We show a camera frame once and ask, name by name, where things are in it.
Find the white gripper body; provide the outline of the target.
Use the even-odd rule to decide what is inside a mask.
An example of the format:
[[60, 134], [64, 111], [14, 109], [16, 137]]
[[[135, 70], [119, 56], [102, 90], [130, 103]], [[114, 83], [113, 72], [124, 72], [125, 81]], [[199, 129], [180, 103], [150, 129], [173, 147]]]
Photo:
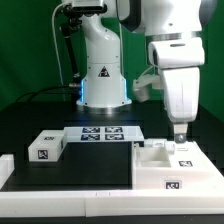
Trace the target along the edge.
[[195, 120], [198, 111], [200, 71], [198, 67], [168, 69], [160, 72], [164, 103], [172, 123]]

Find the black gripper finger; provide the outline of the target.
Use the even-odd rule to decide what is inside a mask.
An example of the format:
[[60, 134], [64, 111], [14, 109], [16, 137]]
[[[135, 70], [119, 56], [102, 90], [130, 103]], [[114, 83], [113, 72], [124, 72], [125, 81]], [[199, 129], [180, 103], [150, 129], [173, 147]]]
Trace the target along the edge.
[[174, 141], [176, 143], [185, 143], [187, 136], [188, 124], [181, 123], [174, 125]]

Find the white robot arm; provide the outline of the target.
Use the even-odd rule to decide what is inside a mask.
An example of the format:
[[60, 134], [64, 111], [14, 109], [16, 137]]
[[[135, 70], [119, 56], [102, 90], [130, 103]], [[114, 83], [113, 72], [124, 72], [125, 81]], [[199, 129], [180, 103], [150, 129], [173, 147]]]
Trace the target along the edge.
[[148, 85], [162, 89], [174, 141], [184, 143], [188, 124], [197, 115], [199, 67], [205, 61], [198, 33], [214, 14], [217, 1], [62, 0], [69, 24], [81, 26], [86, 39], [87, 74], [78, 105], [111, 111], [130, 103], [120, 74], [120, 39], [101, 23], [103, 18], [116, 18], [129, 32], [145, 35], [147, 59], [156, 71], [134, 80], [136, 98], [149, 99]]

